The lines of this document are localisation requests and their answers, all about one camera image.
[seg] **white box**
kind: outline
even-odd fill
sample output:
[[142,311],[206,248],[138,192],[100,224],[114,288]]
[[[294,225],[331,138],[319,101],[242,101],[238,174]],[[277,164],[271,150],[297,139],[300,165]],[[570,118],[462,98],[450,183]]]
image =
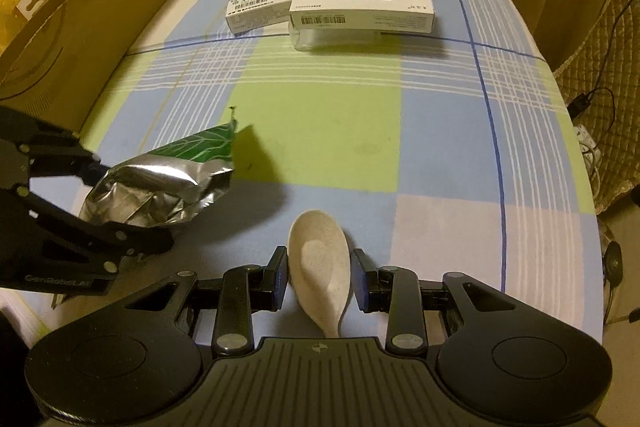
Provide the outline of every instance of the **white box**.
[[292,0],[291,23],[297,30],[344,28],[394,33],[430,33],[431,0]]
[[226,23],[232,33],[289,20],[291,0],[233,0],[226,5]]

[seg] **spoon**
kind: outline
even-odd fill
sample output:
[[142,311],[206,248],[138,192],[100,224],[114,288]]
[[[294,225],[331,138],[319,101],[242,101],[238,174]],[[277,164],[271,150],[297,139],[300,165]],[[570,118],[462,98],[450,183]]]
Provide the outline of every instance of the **spoon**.
[[322,210],[308,210],[291,225],[287,252],[291,285],[300,306],[326,338],[337,338],[351,285],[344,232]]

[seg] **tablecloth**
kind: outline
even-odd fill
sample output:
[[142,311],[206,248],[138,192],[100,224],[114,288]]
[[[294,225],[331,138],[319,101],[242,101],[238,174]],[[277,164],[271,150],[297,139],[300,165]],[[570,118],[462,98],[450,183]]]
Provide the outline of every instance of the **tablecloth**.
[[[108,296],[5,290],[29,343],[172,272],[220,277],[265,264],[294,218],[321,208],[379,266],[440,280],[463,271],[602,337],[602,279],[590,185],[558,87],[510,0],[433,0],[428,36],[384,36],[375,52],[302,53],[286,24],[232,35],[229,0],[169,0],[114,72],[83,140],[106,164],[228,121],[232,188],[176,235],[125,260]],[[77,212],[73,179],[35,192]],[[351,299],[345,336],[383,334]],[[254,314],[256,337],[321,331],[291,289]]]

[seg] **cable connector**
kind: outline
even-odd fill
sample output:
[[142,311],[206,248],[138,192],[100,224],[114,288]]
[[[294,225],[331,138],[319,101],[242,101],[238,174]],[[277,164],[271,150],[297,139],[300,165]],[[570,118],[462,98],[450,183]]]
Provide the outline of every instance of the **cable connector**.
[[588,95],[583,92],[576,96],[569,105],[566,106],[566,110],[569,112],[569,118],[572,121],[575,120],[578,116],[580,116],[585,110],[589,108],[591,105],[591,100],[589,100]]

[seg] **ridged black surface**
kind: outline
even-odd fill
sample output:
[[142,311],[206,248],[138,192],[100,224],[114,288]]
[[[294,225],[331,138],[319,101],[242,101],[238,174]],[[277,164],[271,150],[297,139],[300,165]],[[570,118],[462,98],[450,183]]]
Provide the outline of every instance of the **ridged black surface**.
[[[62,425],[49,421],[47,427]],[[187,400],[139,427],[495,427],[452,402],[419,360],[373,338],[265,339],[216,362]],[[595,427],[585,419],[575,427]]]

